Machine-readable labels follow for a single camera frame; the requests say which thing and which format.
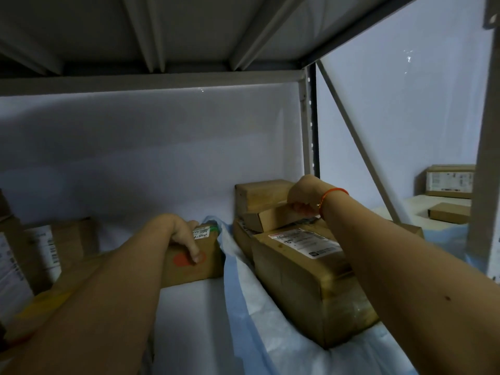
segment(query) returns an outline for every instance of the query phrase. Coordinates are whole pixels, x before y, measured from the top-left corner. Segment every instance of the hand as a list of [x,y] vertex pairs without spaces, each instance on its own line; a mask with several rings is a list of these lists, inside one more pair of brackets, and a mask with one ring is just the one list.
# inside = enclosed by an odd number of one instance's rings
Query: hand
[[305,175],[288,192],[288,203],[299,213],[313,217],[319,213],[318,204],[322,195],[333,188],[316,176]]
[[195,238],[192,236],[192,231],[199,225],[198,221],[191,220],[186,222],[176,214],[171,214],[171,216],[173,217],[171,241],[186,246],[192,261],[198,263],[201,257],[199,255],[199,248],[195,243]]

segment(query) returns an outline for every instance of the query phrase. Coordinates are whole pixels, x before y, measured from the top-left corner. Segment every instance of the person's left arm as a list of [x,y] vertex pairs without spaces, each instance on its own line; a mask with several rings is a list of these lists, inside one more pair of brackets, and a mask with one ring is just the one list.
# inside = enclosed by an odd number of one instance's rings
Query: person's left arm
[[149,221],[57,310],[3,375],[136,375],[154,323],[168,243],[185,245],[196,262],[195,225],[173,214]]

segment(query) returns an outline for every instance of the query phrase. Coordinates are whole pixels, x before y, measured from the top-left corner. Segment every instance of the wall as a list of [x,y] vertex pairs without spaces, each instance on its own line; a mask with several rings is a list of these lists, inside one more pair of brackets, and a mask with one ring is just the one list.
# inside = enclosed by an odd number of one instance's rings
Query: wall
[[14,213],[94,216],[104,249],[161,212],[231,222],[234,184],[303,174],[296,83],[0,98],[0,126]]
[[[426,167],[475,163],[491,31],[484,0],[416,0],[323,59],[399,197]],[[317,105],[321,176],[373,208],[382,199],[324,80]]]

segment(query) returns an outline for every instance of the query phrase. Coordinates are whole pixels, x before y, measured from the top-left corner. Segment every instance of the forearm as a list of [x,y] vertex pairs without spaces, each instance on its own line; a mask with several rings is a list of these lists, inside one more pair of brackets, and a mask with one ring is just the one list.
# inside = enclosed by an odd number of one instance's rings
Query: forearm
[[135,375],[158,305],[169,219],[151,220],[117,249],[6,373]]
[[420,372],[498,372],[500,291],[491,280],[343,192],[328,194],[322,211],[370,302]]

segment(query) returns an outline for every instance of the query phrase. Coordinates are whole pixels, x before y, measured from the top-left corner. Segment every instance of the red string bracelet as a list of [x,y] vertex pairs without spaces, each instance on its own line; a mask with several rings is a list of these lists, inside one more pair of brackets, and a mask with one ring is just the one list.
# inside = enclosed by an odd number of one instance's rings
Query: red string bracelet
[[332,188],[332,189],[329,189],[328,191],[326,191],[325,193],[323,193],[323,195],[321,196],[321,201],[318,205],[318,210],[320,211],[320,217],[324,220],[324,216],[323,216],[323,211],[322,211],[322,208],[323,208],[323,201],[325,199],[325,197],[330,193],[330,192],[333,192],[333,191],[342,191],[342,192],[345,192],[347,195],[349,195],[349,192],[347,192],[345,189],[343,188]]

